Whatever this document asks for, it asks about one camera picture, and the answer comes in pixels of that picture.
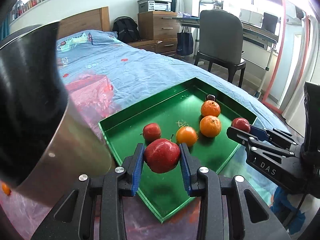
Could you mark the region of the small red apple top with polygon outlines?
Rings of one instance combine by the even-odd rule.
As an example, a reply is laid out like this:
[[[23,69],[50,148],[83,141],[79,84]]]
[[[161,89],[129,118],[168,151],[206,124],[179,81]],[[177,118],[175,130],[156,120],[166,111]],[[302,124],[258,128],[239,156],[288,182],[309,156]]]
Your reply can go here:
[[[251,126],[247,119],[245,118],[235,118],[231,124],[232,127],[240,129],[246,133],[250,133]]]

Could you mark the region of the mandarin front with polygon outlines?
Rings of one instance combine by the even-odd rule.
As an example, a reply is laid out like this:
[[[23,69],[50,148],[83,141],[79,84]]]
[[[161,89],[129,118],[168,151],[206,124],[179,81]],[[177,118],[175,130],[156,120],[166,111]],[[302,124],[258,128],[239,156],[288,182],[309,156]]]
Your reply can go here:
[[[213,115],[205,116],[200,121],[200,132],[208,138],[214,138],[221,132],[222,124],[218,117]]]

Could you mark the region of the mandarin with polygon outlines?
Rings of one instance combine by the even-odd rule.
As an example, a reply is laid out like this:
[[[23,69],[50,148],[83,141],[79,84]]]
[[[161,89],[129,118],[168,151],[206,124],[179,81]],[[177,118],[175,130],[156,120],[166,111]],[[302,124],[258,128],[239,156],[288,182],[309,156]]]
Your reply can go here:
[[[221,108],[217,102],[213,100],[207,100],[202,104],[200,111],[202,116],[212,115],[218,117],[221,113]]]
[[[200,121],[200,132],[208,138],[214,138],[221,132],[222,124],[218,117],[213,115],[205,116]]]

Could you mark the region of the dark plum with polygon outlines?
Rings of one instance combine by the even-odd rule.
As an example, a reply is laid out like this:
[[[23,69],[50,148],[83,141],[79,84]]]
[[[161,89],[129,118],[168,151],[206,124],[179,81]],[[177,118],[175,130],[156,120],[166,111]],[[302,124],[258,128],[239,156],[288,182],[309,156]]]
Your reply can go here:
[[[212,95],[212,94],[207,94],[207,95],[206,95],[206,101],[207,101],[207,100],[215,101],[215,100],[216,100],[216,97],[215,97],[214,95]]]

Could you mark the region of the smooth orange front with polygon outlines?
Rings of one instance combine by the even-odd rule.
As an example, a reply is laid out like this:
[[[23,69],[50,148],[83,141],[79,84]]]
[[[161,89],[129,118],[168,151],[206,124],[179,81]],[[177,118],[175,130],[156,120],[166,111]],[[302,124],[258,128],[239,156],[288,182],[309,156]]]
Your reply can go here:
[[[183,126],[176,132],[176,141],[178,144],[186,143],[188,147],[192,147],[197,142],[197,133],[190,126]]]

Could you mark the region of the green metal tray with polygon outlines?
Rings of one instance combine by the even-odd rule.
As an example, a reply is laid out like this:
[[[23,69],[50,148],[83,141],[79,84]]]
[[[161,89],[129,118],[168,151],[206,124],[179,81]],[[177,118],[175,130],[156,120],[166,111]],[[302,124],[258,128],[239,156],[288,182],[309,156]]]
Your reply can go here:
[[[220,133],[209,138],[200,131],[204,118],[201,107],[208,95],[220,106]],[[151,123],[160,126],[161,137],[173,143],[186,142],[200,163],[219,173],[239,148],[228,139],[227,128],[235,118],[250,124],[257,116],[225,92],[198,78],[184,81],[119,111],[99,122],[102,135],[118,164],[131,155],[138,143],[145,143],[143,128]],[[160,221],[172,217],[193,199],[184,189],[180,167],[166,173],[155,173],[144,165],[138,195]]]

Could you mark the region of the black steel electric kettle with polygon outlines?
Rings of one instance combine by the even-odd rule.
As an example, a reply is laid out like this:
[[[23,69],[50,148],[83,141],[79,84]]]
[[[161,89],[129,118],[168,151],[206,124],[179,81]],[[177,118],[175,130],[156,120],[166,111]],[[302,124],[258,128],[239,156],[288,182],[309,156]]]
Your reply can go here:
[[[21,135],[25,125],[34,133],[49,122],[59,122],[71,100],[56,65],[58,28],[57,22],[28,27],[1,46],[1,131],[9,125],[7,135]],[[44,151],[51,136],[45,129],[31,148]],[[18,174],[10,171],[16,157],[18,154],[10,154],[8,144],[1,142],[1,181],[20,194],[17,188],[28,170],[18,164]]]

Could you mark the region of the desk with shelf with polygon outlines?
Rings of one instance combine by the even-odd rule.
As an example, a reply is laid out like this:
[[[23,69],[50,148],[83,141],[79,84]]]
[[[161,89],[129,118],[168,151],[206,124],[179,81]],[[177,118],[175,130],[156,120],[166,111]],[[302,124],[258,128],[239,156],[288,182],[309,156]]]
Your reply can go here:
[[[250,65],[253,65],[253,74],[261,80],[254,96],[259,98],[267,73],[270,70],[274,49],[278,37],[252,24],[243,22],[244,49],[242,55]]]

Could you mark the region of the grey chair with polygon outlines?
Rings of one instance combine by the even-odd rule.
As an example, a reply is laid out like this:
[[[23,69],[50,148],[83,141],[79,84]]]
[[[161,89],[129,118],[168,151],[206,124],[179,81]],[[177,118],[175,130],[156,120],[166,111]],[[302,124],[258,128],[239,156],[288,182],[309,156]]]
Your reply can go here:
[[[208,72],[217,64],[228,69],[228,82],[240,71],[238,87],[242,86],[246,61],[242,58],[243,25],[238,17],[221,9],[200,13],[200,42],[195,65],[200,59],[209,62]]]

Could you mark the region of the dark blue tote bag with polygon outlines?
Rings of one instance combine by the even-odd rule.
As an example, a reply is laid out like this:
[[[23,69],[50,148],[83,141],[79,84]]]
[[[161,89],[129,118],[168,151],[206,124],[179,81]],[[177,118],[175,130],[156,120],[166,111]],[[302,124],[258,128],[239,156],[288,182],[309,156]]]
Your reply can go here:
[[[180,56],[188,56],[193,53],[194,41],[191,31],[188,27],[183,27],[182,31],[177,33],[176,53]]]

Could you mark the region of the low wooden nightstand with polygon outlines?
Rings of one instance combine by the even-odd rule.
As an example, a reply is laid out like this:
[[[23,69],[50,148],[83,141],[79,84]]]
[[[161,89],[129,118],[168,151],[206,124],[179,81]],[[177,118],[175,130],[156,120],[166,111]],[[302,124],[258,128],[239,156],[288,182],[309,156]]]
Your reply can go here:
[[[140,40],[128,43],[129,46],[144,49],[164,56],[175,57],[177,48],[177,38],[165,38],[160,40]]]

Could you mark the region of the blue patterned bed cover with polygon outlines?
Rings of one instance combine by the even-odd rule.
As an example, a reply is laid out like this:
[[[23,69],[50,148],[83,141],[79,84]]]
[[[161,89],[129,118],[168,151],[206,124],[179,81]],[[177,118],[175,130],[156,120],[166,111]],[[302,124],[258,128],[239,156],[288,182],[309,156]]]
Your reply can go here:
[[[181,127],[198,130],[205,97],[214,95],[221,108],[221,132],[214,138],[198,133],[190,153],[217,174],[243,176],[272,204],[276,185],[247,165],[244,146],[229,139],[226,131],[237,117],[260,129],[286,127],[246,91],[198,66],[133,48],[114,32],[86,30],[63,37],[56,43],[56,57],[78,112],[106,142],[118,165],[144,143],[142,129],[149,123],[159,124],[162,138],[168,140],[175,140]]]

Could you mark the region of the wooden drawer cabinet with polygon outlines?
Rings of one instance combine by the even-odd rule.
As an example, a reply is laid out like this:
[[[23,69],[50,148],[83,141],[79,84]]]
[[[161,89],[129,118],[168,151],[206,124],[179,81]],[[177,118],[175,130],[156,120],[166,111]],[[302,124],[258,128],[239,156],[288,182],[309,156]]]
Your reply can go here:
[[[138,31],[142,39],[162,40],[176,38],[180,24],[176,12],[148,11],[138,14]]]

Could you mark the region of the black backpack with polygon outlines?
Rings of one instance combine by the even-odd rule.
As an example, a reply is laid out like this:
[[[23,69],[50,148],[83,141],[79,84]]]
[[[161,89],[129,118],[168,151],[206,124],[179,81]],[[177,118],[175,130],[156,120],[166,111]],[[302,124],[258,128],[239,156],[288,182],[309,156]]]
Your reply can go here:
[[[137,23],[128,16],[116,18],[112,31],[117,32],[118,40],[126,44],[141,40]]]

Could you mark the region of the white printer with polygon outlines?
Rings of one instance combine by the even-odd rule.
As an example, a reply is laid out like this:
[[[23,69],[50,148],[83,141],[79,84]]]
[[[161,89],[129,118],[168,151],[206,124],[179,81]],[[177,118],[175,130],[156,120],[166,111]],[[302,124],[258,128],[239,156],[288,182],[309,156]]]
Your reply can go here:
[[[172,0],[139,0],[139,13],[149,11],[171,11]]]

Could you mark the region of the wooden headboard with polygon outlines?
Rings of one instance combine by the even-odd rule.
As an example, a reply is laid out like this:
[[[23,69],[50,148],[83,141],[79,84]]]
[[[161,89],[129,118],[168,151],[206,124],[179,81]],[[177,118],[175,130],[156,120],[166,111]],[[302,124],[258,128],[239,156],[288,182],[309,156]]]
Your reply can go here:
[[[108,7],[89,10],[62,19],[59,23],[57,39],[59,40],[85,30],[110,31]]]

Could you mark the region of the blue curtain left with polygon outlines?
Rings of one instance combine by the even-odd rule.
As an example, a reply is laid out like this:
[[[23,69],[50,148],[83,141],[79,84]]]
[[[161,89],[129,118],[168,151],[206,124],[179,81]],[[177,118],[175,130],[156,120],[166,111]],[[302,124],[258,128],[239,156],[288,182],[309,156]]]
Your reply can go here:
[[[0,27],[0,39],[3,40],[9,35],[10,14],[8,13]]]

